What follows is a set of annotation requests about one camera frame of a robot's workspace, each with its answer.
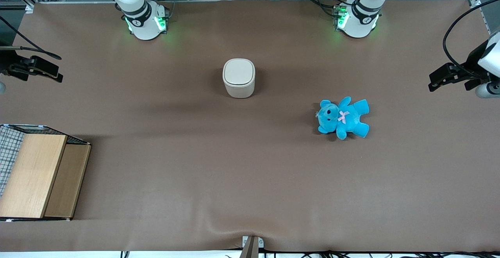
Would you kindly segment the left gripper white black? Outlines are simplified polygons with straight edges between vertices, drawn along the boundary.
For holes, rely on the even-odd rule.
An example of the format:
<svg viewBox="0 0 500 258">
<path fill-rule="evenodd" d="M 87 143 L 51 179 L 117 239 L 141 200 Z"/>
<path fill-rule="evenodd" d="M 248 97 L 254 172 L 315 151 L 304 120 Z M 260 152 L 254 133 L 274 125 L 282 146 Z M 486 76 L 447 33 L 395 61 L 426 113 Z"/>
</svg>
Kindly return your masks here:
<svg viewBox="0 0 500 258">
<path fill-rule="evenodd" d="M 469 79 L 469 74 L 452 63 L 445 63 L 430 73 L 429 91 L 434 92 L 442 86 L 465 83 L 466 91 L 488 91 L 488 81 L 498 80 L 500 76 L 500 32 L 495 30 L 489 39 L 471 51 L 465 67 L 481 79 Z"/>
</svg>

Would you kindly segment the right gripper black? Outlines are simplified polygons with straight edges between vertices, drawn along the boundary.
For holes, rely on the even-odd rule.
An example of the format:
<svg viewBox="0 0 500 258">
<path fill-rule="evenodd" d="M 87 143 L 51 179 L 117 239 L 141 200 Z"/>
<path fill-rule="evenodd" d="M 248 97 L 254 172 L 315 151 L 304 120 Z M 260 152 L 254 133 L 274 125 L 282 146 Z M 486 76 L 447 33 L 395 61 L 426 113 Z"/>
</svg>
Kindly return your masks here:
<svg viewBox="0 0 500 258">
<path fill-rule="evenodd" d="M 30 68 L 20 62 L 20 56 L 16 53 L 17 48 L 13 46 L 0 46 L 0 72 L 7 76 L 27 81 L 30 75 L 40 75 L 61 83 L 64 76 L 59 73 L 59 66 L 39 56 L 30 57 Z"/>
</svg>

